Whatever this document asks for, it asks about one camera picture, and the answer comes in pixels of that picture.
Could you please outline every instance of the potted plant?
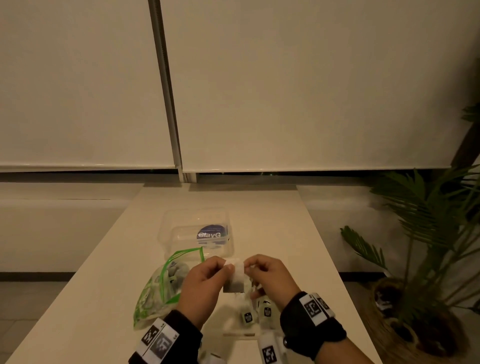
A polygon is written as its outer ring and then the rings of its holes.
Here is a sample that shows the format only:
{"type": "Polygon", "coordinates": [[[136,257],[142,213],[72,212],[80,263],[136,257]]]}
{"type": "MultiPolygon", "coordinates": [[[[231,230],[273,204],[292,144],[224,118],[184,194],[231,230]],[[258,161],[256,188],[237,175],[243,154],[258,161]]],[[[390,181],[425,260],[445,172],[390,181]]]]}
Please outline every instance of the potted plant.
{"type": "MultiPolygon", "coordinates": [[[[386,199],[408,236],[408,253],[402,277],[378,281],[363,318],[384,363],[452,363],[468,350],[468,339],[453,307],[480,314],[477,272],[448,291],[445,279],[465,258],[480,253],[480,176],[469,168],[448,170],[434,182],[391,172],[371,189],[386,199]],[[419,267],[411,272],[412,248],[425,244],[419,267]]],[[[388,268],[381,249],[368,244],[349,226],[344,240],[366,260],[388,268]]]]}

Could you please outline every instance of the floor tile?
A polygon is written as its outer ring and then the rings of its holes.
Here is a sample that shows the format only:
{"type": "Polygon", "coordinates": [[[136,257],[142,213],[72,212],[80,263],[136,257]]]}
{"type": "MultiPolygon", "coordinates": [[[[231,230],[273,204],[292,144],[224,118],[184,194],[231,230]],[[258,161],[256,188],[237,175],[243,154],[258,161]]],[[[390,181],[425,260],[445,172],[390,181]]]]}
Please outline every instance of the floor tile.
{"type": "Polygon", "coordinates": [[[0,352],[12,353],[35,326],[36,320],[15,321],[12,327],[0,339],[0,352]]]}
{"type": "Polygon", "coordinates": [[[0,354],[0,364],[5,364],[10,358],[10,354],[0,354]]]}
{"type": "Polygon", "coordinates": [[[15,321],[13,320],[0,320],[0,339],[5,334],[8,329],[13,325],[15,321]]]}
{"type": "Polygon", "coordinates": [[[66,282],[0,282],[0,319],[38,320],[66,282]]]}

